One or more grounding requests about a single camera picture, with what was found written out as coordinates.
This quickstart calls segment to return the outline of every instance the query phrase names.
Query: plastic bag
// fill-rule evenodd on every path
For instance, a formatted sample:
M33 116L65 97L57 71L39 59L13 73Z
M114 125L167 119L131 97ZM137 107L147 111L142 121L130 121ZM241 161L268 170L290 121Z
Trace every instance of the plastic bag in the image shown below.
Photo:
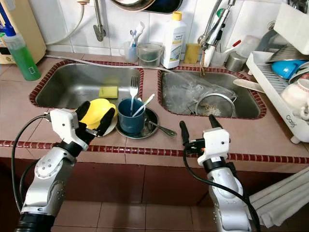
M176 114L189 115L205 95L220 93L235 100L236 93L212 84L192 72L166 73L162 79L165 107Z

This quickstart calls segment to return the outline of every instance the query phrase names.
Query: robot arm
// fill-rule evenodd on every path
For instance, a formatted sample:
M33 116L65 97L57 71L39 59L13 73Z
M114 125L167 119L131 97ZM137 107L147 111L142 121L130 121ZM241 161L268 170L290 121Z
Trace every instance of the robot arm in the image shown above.
M185 154L198 154L198 164L204 166L209 181L243 195L242 185L232 172L232 170L235 170L234 166L232 163L225 162L229 149L229 133L222 129L214 116L210 115L210 121L214 128L203 131L203 139L191 142L189 142L189 134L185 123L180 122ZM251 231L249 219L240 198L214 186L210 186L209 193L214 203L214 220L217 224L217 231Z
M115 110L111 108L102 118L96 130L89 130L79 122L84 117L89 102L78 110L55 109L48 119L62 142L54 146L35 166L35 176L21 209L16 232L50 232L65 196L65 186L81 151L97 135L103 135L109 127Z

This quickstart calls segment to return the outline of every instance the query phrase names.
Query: red tile border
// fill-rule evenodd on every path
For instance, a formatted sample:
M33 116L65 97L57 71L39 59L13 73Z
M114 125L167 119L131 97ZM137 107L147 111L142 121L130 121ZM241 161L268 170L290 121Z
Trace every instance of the red tile border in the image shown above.
M195 71L195 72L199 72L200 71L200 67L187 67L187 66L178 66L176 68L174 68L173 70L183 70L183 71ZM228 73L230 75L233 75L239 79L244 79L244 80L249 80L244 74L239 73L239 72L231 72L227 69L223 69L223 68L205 68L206 72L209 73ZM157 94L157 99L159 104L168 112L170 112L171 114L174 115L180 115L180 114L176 114L173 113L172 111L168 110L167 108L165 108L165 106L162 103L162 73L163 71L158 71L158 81L157 81L157 85L158 85L158 94ZM251 93L253 99L255 100L256 104L258 105L259 109L260 109L260 115L258 117L234 117L234 118L238 118L238 119L247 119L247 120L255 120L255 119L260 119L263 118L266 115L267 112L267 108L264 104L264 102L262 101L261 96L259 95L258 92L254 91L254 90L250 90L249 92Z
M13 144L14 141L11 140L0 140L0 147L12 147ZM55 144L53 143L19 141L17 146L20 148L51 149L54 145ZM174 156L174 157L183 156L182 150L143 148L143 147L90 145L87 151L155 155L155 156ZM189 157L197 158L197 154L191 154ZM228 153L227 159L238 160L238 161L258 161L258 162L271 162L271 163L298 163L298 164L309 163L309 158L306 157L267 156L267 155L255 155L255 154L241 154L241 153Z
M105 65L113 65L113 66L136 66L136 64L133 63L122 63L122 62L109 62L109 61L98 61L98 60L86 60L92 63L96 64L105 64ZM78 63L76 61L71 61L71 60L63 60L59 63L56 63L53 65L53 67L50 69L50 71L45 75L45 77L37 84L37 86L34 88L34 90L29 94L29 100L30 102L36 106L43 108L39 106L35 100L39 92L43 89L47 81L52 77L52 75L55 73L55 71L66 64L74 64ZM142 97L143 94L143 83L144 83L144 70L143 69L138 69L140 72L140 87L139 87L139 97Z

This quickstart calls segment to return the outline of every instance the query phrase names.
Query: tiled floor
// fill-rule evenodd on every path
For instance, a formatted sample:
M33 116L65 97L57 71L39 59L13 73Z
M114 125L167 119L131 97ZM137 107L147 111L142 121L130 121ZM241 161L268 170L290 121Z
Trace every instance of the tiled floor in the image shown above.
M309 206L263 232L306 232ZM63 203L52 232L215 232L212 208L101 202Z

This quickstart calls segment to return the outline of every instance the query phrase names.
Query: double sink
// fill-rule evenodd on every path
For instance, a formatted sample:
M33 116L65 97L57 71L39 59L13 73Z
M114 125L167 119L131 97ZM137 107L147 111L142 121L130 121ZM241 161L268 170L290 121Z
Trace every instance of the double sink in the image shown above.
M98 98L99 89L102 86L118 86L118 99L108 99L117 105L120 100L130 98L131 78L137 76L141 81L141 73L139 69L134 68L110 68L80 63L66 64L57 68L39 91L35 101L40 107L74 109L84 101ZM198 72L192 72L192 74L198 76ZM158 81L164 78L166 77L163 72ZM234 102L238 117L254 118L260 115L259 107L252 94L247 89L233 84L233 80L238 77L222 72L207 72L204 78L208 82L230 89L238 95ZM162 101L161 105L170 111L165 101Z

